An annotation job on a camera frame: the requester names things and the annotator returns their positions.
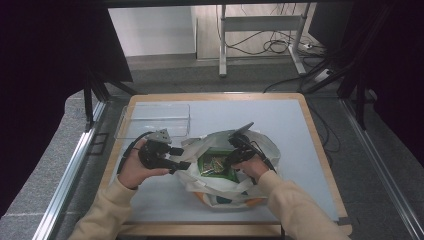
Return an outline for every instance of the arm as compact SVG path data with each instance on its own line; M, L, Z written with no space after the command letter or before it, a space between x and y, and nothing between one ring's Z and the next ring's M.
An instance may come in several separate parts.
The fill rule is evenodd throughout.
M140 140L134 147L139 149L144 143ZM148 177L167 173L168 169L145 168L137 150L133 149L113 183L97 192L90 210L76 224L69 239L115 239L121 225L131 214L130 201L138 185Z
M289 236L295 239L349 239L308 193L269 171L259 157L233 168L242 169L256 179L259 188L268 197L269 209L281 221Z

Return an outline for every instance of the aluminum rail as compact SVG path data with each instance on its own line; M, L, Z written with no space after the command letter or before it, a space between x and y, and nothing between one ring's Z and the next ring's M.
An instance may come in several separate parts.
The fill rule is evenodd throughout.
M56 192L54 193L52 200L50 201L49 206L47 207L46 212L44 213L43 218L41 219L40 225L37 228L33 236L33 240L48 239L50 234L53 231L53 228L56 224L60 211L62 210L63 204L68 196L69 190L74 183L75 177L78 173L78 170L81 166L82 161L84 160L85 154L88 150L90 142L94 136L96 128L98 127L97 123L102 113L105 109L106 104L99 102L97 103L93 111L93 120L95 124L90 129L90 131L82 134L77 147L71 157L71 160L66 167L66 170L62 176L62 179L59 182Z
M412 209L406 197L403 195L402 191L399 189L396 184L393 176L390 174L387 169L384 160L381 158L377 149L374 146L371 138L369 137L367 131L362 130L361 126L356 121L354 115L355 111L352 108L348 100L340 100L344 110L346 111L347 116L349 117L350 123L352 124L356 134L359 137L367 155L369 156L371 163L377 172L383 186L386 188L386 191L392 200L396 210L398 211L402 221L404 222L406 228L411 234L412 239L420 240L424 239L424 231L421 226L416 213Z

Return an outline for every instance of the beige sleeve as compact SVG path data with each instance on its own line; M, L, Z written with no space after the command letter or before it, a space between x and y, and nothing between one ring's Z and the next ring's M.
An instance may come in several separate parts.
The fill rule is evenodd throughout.
M268 197L268 207L286 233L295 239L349 239L315 203L312 197L292 181L283 181L268 171L258 185Z
M124 187L116 178L99 190L87 214L75 225L69 239L112 239L131 214L131 198L136 191Z

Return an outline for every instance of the transparent tray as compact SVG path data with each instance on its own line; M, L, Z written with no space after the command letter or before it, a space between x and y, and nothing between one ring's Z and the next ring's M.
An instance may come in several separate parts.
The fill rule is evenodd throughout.
M136 139L145 132L166 128L170 137L187 136L190 129L188 104L150 104L124 107L115 132L116 139Z

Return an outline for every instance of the white metal stand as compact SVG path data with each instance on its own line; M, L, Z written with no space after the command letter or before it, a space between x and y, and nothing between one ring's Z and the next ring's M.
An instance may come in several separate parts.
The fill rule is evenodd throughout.
M227 75L227 56L225 33L244 31L296 31L296 38L293 44L288 46L290 55L296 66L299 75L306 74L302 61L297 52L303 28L308 17L308 3L302 15L296 16L250 16L250 17L225 17L226 5L222 5L221 10L221 47L219 54L219 76Z

